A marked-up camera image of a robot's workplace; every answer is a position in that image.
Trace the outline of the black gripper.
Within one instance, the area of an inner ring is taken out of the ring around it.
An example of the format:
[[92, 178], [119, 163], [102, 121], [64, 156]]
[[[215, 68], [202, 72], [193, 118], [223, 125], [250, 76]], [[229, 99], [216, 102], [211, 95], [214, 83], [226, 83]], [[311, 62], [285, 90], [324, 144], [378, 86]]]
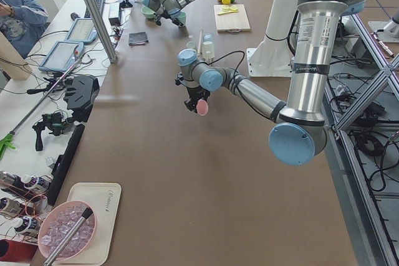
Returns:
[[188, 99], [184, 101], [186, 108], [191, 112], [196, 112], [196, 104], [199, 100], [207, 101], [210, 92], [195, 81], [185, 80], [182, 73], [175, 78], [176, 85], [182, 85], [188, 92]]
[[156, 25], [161, 26], [161, 20], [162, 19], [170, 19], [171, 22], [174, 25], [176, 25], [176, 26], [184, 26], [184, 23], [181, 22], [177, 17], [171, 17], [166, 12], [163, 12], [162, 14], [155, 13], [155, 24]]

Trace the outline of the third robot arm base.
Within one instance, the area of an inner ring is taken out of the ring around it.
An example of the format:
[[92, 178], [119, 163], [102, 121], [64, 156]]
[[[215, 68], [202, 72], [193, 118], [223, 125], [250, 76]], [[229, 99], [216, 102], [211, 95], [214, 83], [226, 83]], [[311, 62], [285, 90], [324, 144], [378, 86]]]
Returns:
[[368, 21], [376, 40], [398, 43], [398, 11], [389, 21]]

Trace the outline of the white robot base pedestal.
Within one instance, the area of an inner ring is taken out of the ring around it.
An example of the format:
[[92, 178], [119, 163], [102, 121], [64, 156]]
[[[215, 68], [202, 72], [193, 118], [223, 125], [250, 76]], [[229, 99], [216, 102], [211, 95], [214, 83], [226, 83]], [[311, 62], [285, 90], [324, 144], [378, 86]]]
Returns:
[[287, 45], [291, 24], [295, 22], [297, 0], [273, 0], [264, 40], [248, 48], [251, 77], [290, 77], [292, 54]]

